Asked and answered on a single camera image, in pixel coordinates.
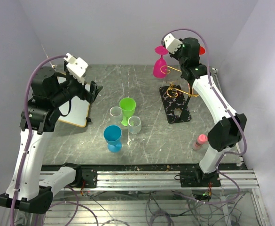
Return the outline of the green wine glass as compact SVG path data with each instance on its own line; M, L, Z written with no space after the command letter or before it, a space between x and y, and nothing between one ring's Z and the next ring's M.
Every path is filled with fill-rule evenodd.
M125 127L128 126L128 119L133 116L136 109L136 101L133 98L125 97L120 100L119 107L122 110L123 120L121 124Z

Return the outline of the magenta wine glass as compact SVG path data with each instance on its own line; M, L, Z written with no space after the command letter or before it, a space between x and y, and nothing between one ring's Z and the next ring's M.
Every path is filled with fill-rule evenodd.
M164 79L167 76L167 62L164 60L164 55L168 54L168 50L163 46L158 46L155 48L155 52L160 58L154 64L153 75L158 79Z

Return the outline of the red wine glass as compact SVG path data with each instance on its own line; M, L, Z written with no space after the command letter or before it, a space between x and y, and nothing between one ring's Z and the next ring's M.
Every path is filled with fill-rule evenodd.
M202 46L200 46L199 55L203 55L203 54L205 54L205 48L203 48Z

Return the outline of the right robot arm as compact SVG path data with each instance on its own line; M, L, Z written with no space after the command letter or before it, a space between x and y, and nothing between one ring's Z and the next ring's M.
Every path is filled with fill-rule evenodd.
M180 39L175 55L182 71L181 77L200 95L215 124L208 133L209 146L199 163L201 171L194 174L195 183L205 186L223 156L232 153L230 148L239 141L246 142L244 129L247 118L226 101L213 81L209 65L200 63L200 48L196 38Z

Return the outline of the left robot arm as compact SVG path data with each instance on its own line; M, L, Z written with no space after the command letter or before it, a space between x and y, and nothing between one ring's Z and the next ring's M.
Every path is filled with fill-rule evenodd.
M86 89L86 69L64 68L56 72L49 66L41 67L31 82L32 98L26 109L30 124L21 115L21 141L15 172L5 193L0 194L0 206L23 212L44 214L53 197L64 187L77 187L82 183L82 168L74 163L65 163L53 175L39 181L42 162L55 124L63 114L60 107L74 97L89 103L102 90L94 81Z

